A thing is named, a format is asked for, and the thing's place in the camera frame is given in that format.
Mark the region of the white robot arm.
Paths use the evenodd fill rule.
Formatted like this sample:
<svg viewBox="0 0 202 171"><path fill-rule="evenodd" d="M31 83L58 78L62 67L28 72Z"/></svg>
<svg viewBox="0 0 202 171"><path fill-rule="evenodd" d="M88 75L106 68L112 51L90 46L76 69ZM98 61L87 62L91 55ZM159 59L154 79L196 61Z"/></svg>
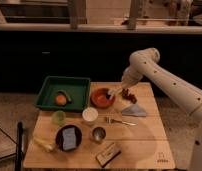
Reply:
<svg viewBox="0 0 202 171"><path fill-rule="evenodd" d="M202 90L160 67L159 60L156 48L133 52L121 86L130 88L145 76L198 123L188 171L202 171Z"/></svg>

